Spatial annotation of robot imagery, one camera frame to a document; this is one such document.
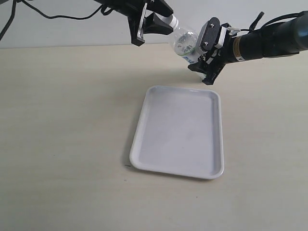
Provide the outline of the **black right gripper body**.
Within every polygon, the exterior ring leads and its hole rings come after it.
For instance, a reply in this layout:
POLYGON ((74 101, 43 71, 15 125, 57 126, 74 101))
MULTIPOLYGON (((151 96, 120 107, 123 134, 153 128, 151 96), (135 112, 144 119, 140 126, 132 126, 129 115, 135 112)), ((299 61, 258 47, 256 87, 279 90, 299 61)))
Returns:
POLYGON ((227 29, 223 47, 220 49, 213 48, 211 51, 208 51, 206 54, 199 55, 198 61, 203 60, 208 64, 211 64, 215 59, 220 58, 223 54, 223 51, 226 49, 230 39, 237 35, 237 28, 232 27, 228 23, 222 24, 221 26, 227 29))

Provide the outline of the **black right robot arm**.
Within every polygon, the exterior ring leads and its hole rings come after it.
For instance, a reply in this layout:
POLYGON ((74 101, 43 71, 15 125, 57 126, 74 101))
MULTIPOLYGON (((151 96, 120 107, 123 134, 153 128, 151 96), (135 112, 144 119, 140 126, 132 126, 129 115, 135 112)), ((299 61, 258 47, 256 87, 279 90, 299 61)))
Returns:
POLYGON ((188 69, 202 74, 204 84, 213 85, 227 64, 292 56, 308 49, 307 11, 276 17, 256 29, 263 15, 261 12, 241 36, 241 29, 212 17, 200 31, 195 46, 197 61, 188 69))

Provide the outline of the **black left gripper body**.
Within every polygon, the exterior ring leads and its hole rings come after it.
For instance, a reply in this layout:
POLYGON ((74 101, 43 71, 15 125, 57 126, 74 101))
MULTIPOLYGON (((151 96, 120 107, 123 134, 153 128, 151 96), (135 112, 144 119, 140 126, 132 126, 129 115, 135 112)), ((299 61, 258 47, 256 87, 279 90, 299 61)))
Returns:
POLYGON ((104 16, 116 11, 128 19, 131 43, 141 46, 143 39, 143 25, 147 7, 153 0, 97 0, 103 7, 101 13, 104 16))

